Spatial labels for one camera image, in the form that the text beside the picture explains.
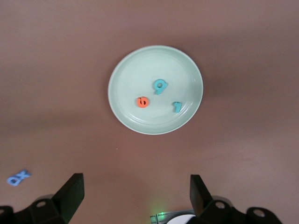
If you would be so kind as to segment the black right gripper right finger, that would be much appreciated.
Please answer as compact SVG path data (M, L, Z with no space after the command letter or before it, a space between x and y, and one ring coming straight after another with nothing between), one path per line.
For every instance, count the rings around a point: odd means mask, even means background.
M224 200L213 199L200 175L190 176L190 201L195 216L189 224L282 224L268 209L250 207L242 213Z

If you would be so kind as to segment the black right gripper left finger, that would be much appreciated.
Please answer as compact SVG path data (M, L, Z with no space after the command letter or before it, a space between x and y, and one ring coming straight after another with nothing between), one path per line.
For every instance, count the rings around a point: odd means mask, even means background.
M2 224L68 224L84 199L84 175L73 174L50 198L34 201L14 212L11 206L0 207Z

